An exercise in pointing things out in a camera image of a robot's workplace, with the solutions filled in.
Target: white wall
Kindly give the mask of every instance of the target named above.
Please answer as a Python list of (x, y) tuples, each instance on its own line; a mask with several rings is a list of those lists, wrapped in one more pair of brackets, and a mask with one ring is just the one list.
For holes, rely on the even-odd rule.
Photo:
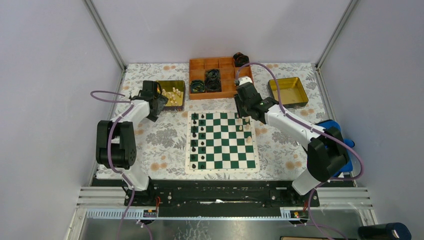
[(315, 63), (349, 0), (94, 0), (123, 60)]
[(322, 73), (381, 223), (424, 235), (424, 1), (363, 0)]
[(82, 0), (0, 3), (0, 239), (63, 239), (120, 70)]

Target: chessboard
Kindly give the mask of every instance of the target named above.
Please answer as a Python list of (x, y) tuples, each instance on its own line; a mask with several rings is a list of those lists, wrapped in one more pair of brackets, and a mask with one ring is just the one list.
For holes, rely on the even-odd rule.
[(260, 170), (254, 121), (228, 110), (189, 111), (185, 172), (246, 173)]

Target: wooden organizer tray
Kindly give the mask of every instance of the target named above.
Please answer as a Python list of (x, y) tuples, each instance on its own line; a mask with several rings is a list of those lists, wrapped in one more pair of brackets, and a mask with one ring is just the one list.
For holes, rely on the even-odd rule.
[[(192, 93), (190, 91), (190, 84), (192, 81), (205, 81), (205, 72), (210, 69), (219, 69), (222, 91)], [(237, 93), (234, 81), (238, 70), (239, 67), (235, 67), (234, 58), (232, 56), (190, 59), (188, 76), (189, 98), (191, 100), (233, 98)], [(248, 76), (253, 80), (251, 66), (244, 67), (238, 75), (239, 78), (244, 76)]]

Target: floral tablecloth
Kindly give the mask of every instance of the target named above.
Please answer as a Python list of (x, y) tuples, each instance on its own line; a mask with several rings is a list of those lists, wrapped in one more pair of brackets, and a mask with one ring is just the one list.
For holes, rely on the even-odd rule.
[[(309, 102), (304, 108), (290, 109), (311, 123), (328, 119), (321, 99), (317, 80), (310, 63), (264, 63), (277, 78), (299, 77)], [(253, 80), (262, 97), (268, 97), (267, 83), (271, 75), (260, 66), (252, 66)], [(189, 85), (189, 64), (128, 65), (120, 92), (135, 95), (143, 80), (184, 80)], [(125, 104), (118, 104), (115, 114), (121, 113)], [(190, 100), (185, 99), (184, 112), (163, 112), (156, 122), (144, 119), (135, 131), (137, 159), (132, 168), (141, 168), (152, 179), (215, 179), (215, 180), (294, 180), (306, 169), (306, 153), (302, 146), (278, 129), (256, 121), (255, 132), (259, 151), (260, 171), (250, 173), (187, 174), (185, 172), (185, 145), (187, 111), (236, 110), (233, 98)], [(120, 176), (100, 165), (98, 179), (119, 179)]]

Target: black cylinder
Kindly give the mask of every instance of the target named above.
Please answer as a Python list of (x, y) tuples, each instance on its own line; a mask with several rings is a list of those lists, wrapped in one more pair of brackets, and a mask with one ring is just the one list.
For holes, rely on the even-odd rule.
[(400, 222), (361, 226), (358, 234), (363, 240), (411, 240), (407, 226)]

